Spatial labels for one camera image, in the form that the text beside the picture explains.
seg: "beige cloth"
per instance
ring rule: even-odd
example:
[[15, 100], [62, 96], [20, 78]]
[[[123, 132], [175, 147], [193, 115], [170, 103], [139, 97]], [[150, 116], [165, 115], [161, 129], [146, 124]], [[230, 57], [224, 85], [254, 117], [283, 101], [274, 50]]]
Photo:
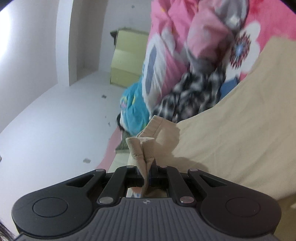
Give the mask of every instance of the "beige cloth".
[[[198, 168], [285, 199], [279, 201], [283, 216], [276, 235], [291, 241], [296, 240], [291, 228], [296, 225], [295, 65], [296, 42], [272, 38], [245, 80], [212, 109], [178, 124], [154, 116], [138, 135], [155, 139], [150, 155], [158, 165], [180, 172]], [[140, 166], [132, 152], [128, 163]]]
[[137, 166], [142, 177], [144, 178], [144, 185], [142, 188], [133, 188], [133, 191], [139, 193], [144, 197], [148, 187], [148, 174], [150, 167], [155, 160], [154, 145], [155, 139], [149, 137], [130, 137], [126, 139], [128, 148], [130, 149], [132, 160], [128, 161], [128, 165]]

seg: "gray fabric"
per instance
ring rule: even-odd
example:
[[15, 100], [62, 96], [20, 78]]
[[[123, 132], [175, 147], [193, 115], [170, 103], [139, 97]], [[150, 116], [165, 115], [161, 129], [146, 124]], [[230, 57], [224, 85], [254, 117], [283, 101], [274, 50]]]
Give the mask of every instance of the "gray fabric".
[[249, 8], [247, 0], [223, 0], [221, 7], [216, 8], [216, 15], [231, 29], [234, 36], [244, 24]]
[[172, 92], [154, 108], [153, 115], [174, 123], [195, 116], [218, 103], [224, 81], [225, 71], [221, 66], [211, 75], [185, 73]]
[[187, 57], [190, 62], [190, 72], [193, 74], [203, 73], [210, 75], [215, 71], [214, 64], [205, 58], [198, 58], [196, 59], [190, 50], [187, 50]]

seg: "black and white plaid cloth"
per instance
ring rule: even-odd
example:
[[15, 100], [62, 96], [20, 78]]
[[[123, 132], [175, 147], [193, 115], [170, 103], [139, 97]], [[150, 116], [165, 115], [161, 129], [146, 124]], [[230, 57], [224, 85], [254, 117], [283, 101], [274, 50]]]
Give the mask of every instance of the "black and white plaid cloth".
[[224, 81], [225, 71], [221, 66], [210, 76], [185, 73], [171, 93], [154, 108], [152, 115], [178, 123], [212, 108], [220, 99], [220, 88]]

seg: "white flower print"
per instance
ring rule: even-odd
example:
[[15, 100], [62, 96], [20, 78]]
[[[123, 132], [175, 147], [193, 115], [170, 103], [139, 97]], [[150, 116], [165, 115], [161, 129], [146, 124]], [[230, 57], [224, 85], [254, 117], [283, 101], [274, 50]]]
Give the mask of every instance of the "white flower print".
[[242, 29], [235, 43], [226, 55], [226, 81], [239, 78], [241, 72], [247, 74], [260, 54], [260, 45], [256, 41], [260, 33], [260, 24], [253, 21]]

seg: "pink fabric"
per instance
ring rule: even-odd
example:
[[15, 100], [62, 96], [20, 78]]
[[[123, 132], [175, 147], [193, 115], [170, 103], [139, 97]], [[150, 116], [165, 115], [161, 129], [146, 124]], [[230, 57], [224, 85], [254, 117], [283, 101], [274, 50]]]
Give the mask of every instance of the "pink fabric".
[[151, 30], [148, 41], [154, 34], [161, 35], [165, 28], [171, 29], [180, 52], [187, 39], [190, 24], [198, 11], [198, 0], [154, 0], [151, 2]]
[[[149, 113], [188, 70], [186, 50], [189, 29], [194, 32], [190, 38], [190, 46], [194, 49], [195, 57], [211, 57], [214, 61], [220, 57], [214, 52], [218, 48], [223, 49], [225, 44], [222, 39], [230, 33], [212, 12], [221, 5], [221, 1], [152, 1], [151, 30], [142, 78], [142, 96]], [[156, 48], [157, 53], [151, 57], [153, 48]]]
[[207, 58], [215, 63], [221, 60], [228, 44], [227, 36], [231, 31], [216, 16], [212, 10], [201, 9], [192, 20], [188, 34], [188, 48], [195, 58]]
[[[246, 18], [247, 26], [253, 21], [260, 24], [260, 34], [257, 42], [260, 52], [272, 36], [279, 36], [296, 40], [296, 14], [280, 0], [250, 0], [249, 14]], [[243, 80], [247, 73], [241, 72]]]

